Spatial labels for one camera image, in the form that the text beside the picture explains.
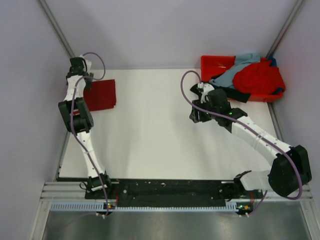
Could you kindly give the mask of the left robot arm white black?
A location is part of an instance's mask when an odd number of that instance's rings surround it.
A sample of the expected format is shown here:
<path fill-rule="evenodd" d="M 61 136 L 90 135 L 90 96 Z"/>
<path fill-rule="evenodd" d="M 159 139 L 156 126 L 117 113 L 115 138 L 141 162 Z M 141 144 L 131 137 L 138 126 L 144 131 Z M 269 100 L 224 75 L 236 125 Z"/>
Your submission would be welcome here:
<path fill-rule="evenodd" d="M 94 120 L 85 101 L 84 91 L 92 86 L 94 74 L 91 72 L 92 62 L 85 55 L 69 59 L 70 68 L 66 75 L 67 91 L 58 109 L 68 132 L 80 145 L 87 168 L 86 190 L 97 192 L 102 198 L 109 198 L 114 187 L 105 167 L 100 163 L 92 143 L 91 130 Z"/>

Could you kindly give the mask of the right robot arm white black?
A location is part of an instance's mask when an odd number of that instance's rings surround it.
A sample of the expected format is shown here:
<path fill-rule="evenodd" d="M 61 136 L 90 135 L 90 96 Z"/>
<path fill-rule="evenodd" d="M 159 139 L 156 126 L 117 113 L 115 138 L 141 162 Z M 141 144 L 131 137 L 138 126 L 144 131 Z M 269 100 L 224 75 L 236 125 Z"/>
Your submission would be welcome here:
<path fill-rule="evenodd" d="M 290 199 L 294 191 L 300 191 L 312 180 L 308 152 L 303 146 L 291 146 L 263 130 L 245 111 L 232 107 L 222 89 L 205 84 L 194 85 L 190 91 L 198 97 L 190 103 L 189 118 L 194 123 L 215 120 L 256 150 L 270 166 L 269 170 L 246 170 L 238 174 L 235 179 L 239 182 L 233 185 L 237 197 L 245 198 L 253 190 L 272 190 Z"/>

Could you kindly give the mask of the dark red t shirt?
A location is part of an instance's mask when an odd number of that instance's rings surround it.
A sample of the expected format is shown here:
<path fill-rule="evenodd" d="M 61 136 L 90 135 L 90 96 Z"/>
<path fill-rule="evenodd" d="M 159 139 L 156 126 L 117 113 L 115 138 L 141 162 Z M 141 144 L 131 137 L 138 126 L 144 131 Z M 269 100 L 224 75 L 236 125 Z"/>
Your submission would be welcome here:
<path fill-rule="evenodd" d="M 91 89 L 84 91 L 84 100 L 91 112 L 112 109 L 117 102 L 115 80 L 94 81 Z"/>

